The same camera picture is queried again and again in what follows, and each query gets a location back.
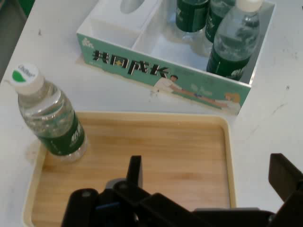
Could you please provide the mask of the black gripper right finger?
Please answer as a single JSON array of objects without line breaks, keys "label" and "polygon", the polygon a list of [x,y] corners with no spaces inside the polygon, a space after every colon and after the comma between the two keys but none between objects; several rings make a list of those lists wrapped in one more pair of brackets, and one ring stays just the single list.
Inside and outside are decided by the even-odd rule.
[{"label": "black gripper right finger", "polygon": [[283,154],[270,155],[268,180],[283,201],[271,218],[270,227],[303,225],[303,174]]}]

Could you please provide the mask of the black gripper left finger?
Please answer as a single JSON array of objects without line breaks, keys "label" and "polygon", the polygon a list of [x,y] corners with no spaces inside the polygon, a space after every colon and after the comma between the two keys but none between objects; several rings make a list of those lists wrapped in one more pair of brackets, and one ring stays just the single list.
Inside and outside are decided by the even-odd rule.
[{"label": "black gripper left finger", "polygon": [[70,197],[63,227],[193,227],[195,216],[160,193],[142,189],[142,157],[132,156],[125,179],[99,193],[79,189]]}]

